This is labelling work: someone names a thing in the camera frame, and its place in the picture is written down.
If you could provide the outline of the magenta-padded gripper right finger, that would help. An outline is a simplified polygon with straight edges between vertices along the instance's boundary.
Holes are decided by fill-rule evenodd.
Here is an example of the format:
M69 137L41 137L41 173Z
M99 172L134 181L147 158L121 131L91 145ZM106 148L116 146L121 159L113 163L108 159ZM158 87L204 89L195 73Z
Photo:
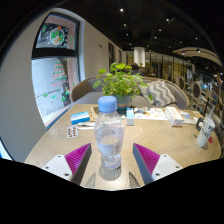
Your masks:
M159 155L137 143L133 144L133 155L145 185L182 169L168 154Z

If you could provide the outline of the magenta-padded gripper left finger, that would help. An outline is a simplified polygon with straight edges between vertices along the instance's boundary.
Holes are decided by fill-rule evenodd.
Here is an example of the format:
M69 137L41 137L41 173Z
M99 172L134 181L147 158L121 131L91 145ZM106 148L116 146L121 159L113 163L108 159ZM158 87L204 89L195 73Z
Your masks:
M83 145L67 155L58 154L42 169L79 185L91 156L91 144Z

